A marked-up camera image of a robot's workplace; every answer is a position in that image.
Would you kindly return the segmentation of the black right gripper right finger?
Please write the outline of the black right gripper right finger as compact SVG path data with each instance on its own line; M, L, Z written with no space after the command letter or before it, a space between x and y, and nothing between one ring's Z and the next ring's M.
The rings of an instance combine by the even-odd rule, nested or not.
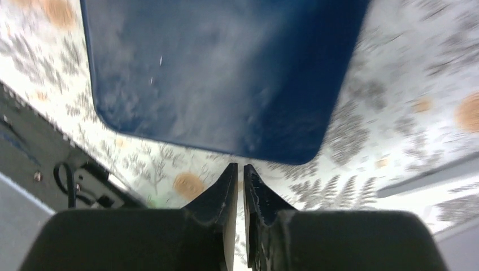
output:
M432 235L403 211L299 211L243 169L247 265L252 270L440 271Z

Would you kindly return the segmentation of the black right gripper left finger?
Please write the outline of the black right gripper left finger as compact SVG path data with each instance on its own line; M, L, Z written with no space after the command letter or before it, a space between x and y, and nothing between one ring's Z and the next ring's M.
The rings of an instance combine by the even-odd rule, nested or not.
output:
M52 216L21 270L232 270L238 165L180 209L70 209Z

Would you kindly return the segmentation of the navy box lid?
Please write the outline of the navy box lid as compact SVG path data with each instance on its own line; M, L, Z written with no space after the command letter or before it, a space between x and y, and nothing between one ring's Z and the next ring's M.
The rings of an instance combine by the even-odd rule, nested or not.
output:
M301 165L322 145L368 1L81 1L115 132Z

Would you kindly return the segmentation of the floral tablecloth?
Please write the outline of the floral tablecloth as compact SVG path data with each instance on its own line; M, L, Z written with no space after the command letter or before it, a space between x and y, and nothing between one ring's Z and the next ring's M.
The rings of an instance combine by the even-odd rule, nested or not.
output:
M1 86L146 209L180 209L238 165L232 270L247 265L243 169L299 211L403 211L432 235L478 219L478 2L368 1L322 145L301 165L118 133L98 117L81 1L1 2Z

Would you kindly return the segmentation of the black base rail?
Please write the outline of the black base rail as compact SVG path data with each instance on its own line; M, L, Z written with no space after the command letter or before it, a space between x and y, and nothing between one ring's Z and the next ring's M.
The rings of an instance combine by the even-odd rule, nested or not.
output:
M77 208L144 208L113 184L113 175L36 110L1 86L1 173L55 211Z

